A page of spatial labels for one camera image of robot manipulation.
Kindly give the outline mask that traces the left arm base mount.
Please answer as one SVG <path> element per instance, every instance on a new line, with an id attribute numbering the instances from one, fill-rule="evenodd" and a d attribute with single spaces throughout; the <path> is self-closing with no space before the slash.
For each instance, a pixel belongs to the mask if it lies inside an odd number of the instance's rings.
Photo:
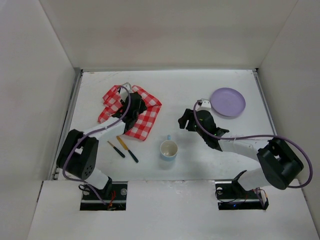
<path id="1" fill-rule="evenodd" d="M 82 191 L 80 210 L 81 211 L 125 211 L 127 206 L 128 182 L 115 181 L 107 190 L 97 190 L 99 197 L 91 188 L 80 184 Z"/>

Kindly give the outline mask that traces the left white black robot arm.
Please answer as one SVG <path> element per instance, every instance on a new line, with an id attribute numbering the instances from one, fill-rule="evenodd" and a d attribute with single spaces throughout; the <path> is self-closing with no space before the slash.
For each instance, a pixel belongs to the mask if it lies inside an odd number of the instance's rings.
<path id="1" fill-rule="evenodd" d="M 56 161 L 65 179 L 83 183 L 85 190 L 105 200 L 111 194 L 112 179 L 96 167 L 99 143 L 127 133 L 146 109 L 140 94 L 129 93 L 120 109 L 105 122 L 86 131 L 70 130 Z"/>

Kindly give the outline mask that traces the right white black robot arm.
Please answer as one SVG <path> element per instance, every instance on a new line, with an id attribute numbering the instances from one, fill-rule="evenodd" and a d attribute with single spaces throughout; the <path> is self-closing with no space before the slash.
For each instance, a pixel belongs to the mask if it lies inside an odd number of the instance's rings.
<path id="1" fill-rule="evenodd" d="M 243 170 L 231 180 L 237 193 L 265 186 L 285 190 L 303 170 L 304 165 L 290 146 L 282 139 L 240 139 L 229 130 L 217 127 L 208 110 L 186 109 L 178 119 L 180 129 L 198 133 L 212 149 L 235 153 L 257 161 L 260 167 Z"/>

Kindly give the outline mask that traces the red white checkered cloth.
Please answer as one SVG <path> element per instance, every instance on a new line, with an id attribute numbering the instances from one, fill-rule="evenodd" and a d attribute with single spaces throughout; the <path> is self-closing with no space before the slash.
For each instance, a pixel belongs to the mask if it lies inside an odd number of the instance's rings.
<path id="1" fill-rule="evenodd" d="M 132 90 L 134 93 L 137 92 L 141 95 L 146 105 L 146 110 L 138 115 L 137 122 L 134 124 L 133 128 L 125 134 L 129 137 L 145 141 L 156 121 L 162 103 L 155 96 L 138 85 L 133 85 Z M 118 85 L 114 85 L 110 88 L 102 99 L 104 110 L 98 116 L 97 122 L 99 124 L 108 120 L 122 106 L 121 97 L 118 93 Z"/>

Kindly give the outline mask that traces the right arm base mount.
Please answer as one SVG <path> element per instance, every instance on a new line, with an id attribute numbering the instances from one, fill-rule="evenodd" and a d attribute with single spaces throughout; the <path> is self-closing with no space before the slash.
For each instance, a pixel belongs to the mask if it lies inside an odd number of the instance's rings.
<path id="1" fill-rule="evenodd" d="M 267 210 L 269 199 L 266 191 L 261 188 L 245 190 L 239 183 L 246 170 L 233 179 L 215 181 L 215 197 L 220 211 L 231 210 Z"/>

